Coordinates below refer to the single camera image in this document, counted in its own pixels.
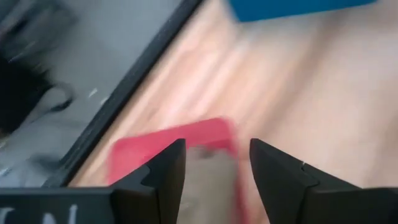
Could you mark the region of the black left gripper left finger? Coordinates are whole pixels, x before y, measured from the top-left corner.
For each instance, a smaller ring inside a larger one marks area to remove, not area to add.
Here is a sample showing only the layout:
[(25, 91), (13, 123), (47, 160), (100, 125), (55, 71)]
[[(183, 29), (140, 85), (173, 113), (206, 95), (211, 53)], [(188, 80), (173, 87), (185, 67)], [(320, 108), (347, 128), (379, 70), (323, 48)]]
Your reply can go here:
[(115, 224), (177, 224), (186, 144), (178, 139), (111, 186)]

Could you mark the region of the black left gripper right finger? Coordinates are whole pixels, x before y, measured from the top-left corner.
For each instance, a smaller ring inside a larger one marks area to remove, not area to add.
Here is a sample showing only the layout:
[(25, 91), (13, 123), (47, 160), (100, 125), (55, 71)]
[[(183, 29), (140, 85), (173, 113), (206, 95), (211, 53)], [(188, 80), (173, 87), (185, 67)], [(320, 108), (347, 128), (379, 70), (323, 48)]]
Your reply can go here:
[(271, 224), (302, 224), (302, 210), (311, 190), (359, 189), (260, 139), (251, 139), (249, 157)]

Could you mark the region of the olive beige hat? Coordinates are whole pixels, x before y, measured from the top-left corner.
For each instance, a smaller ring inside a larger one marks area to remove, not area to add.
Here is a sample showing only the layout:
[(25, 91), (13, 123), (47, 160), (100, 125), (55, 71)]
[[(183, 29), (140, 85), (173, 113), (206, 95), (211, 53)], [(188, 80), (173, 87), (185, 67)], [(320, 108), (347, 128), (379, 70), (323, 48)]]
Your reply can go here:
[(237, 162), (226, 149), (189, 148), (177, 224), (239, 224), (237, 178)]

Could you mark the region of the pink plastic bin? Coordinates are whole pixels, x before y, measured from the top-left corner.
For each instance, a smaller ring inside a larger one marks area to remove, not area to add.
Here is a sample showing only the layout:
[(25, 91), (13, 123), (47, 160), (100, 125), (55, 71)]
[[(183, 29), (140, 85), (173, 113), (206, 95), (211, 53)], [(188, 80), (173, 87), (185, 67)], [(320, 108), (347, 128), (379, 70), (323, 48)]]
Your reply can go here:
[(115, 142), (108, 157), (108, 183), (111, 186), (140, 168), (141, 165), (178, 139), (185, 140), (186, 151), (192, 146), (226, 149), (235, 159), (238, 150), (233, 138), (233, 128), (228, 121), (222, 118), (198, 121), (136, 137), (122, 138)]

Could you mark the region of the blue plastic bin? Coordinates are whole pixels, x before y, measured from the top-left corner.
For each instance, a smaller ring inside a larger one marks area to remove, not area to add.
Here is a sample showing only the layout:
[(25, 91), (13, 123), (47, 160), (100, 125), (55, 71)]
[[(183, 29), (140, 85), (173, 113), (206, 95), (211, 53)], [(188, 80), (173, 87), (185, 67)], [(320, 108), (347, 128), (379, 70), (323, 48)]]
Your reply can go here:
[(377, 0), (227, 0), (241, 22), (362, 6)]

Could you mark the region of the black table edge rail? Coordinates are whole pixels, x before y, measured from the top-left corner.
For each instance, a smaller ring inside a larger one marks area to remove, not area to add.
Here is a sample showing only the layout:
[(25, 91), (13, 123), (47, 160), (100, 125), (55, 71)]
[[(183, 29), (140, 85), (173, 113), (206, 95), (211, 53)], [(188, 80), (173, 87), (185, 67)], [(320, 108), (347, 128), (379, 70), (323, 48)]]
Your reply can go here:
[(90, 121), (70, 150), (59, 162), (53, 175), (42, 185), (45, 188), (66, 187), (77, 175), (118, 114), (148, 76), (157, 61), (204, 0), (182, 0), (150, 40), (104, 105)]

